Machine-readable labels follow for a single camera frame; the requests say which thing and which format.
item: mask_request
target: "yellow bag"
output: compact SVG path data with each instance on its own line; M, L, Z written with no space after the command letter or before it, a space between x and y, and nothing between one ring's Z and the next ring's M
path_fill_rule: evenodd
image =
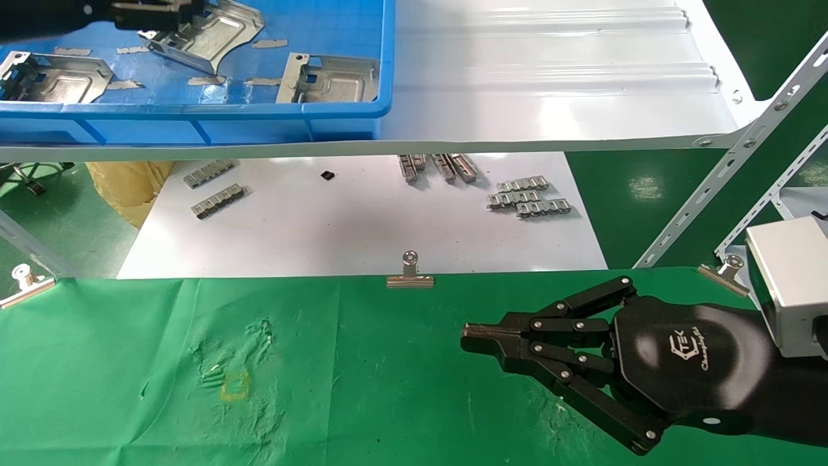
M132 226L150 215L175 162L87 162L95 190Z

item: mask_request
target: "blue plastic tray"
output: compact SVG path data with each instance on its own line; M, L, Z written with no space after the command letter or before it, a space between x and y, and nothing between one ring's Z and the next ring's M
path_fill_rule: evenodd
M377 137L378 119L391 109L395 0L241 0L262 12L254 41L287 39L288 46L231 51L219 66L223 85L188 85L206 76L152 52L118 54L140 46L135 31L95 23L67 36L0 47L54 53L56 47L91 49L115 80L142 89L108 90L93 104L0 102L0 143L100 145L205 145L299 143ZM281 77L290 52L362 56L380 60L373 102L276 104L278 86L249 78Z

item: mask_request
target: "green cloth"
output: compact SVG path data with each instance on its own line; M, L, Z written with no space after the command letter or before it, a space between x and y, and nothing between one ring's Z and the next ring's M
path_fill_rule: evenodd
M64 280L0 311L0 464L828 464L828 449L670 428L629 453L535 381L460 350L618 271ZM674 303L749 303L694 270L624 271ZM780 400L784 409L785 400Z

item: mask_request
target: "tsk logo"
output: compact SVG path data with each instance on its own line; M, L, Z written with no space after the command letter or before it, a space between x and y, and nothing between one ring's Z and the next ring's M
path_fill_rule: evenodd
M670 336L670 352L685 361L699 354L699 343L695 337L685 337L683 330L681 332L676 330L675 332L675 335Z
M701 370L707 372L710 369L710 364L707 361L707 345L705 344L705 336L701 334L698 327L693 327L693 335L689 337L684 334L682 330L674 330L675 335L670 336L670 352L679 356L685 361L689 361L691 357L701 353Z

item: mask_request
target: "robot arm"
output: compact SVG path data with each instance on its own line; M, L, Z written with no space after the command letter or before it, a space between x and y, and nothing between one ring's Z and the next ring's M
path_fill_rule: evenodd
M592 318L618 305L611 322ZM460 343L535 378L636 454L670 425L828 446L828 361L782 357L756 312L665 303L618 277L537 313L468 323Z
M4 0L0 43L60 36L91 22L118 29L174 31L204 13L205 0Z

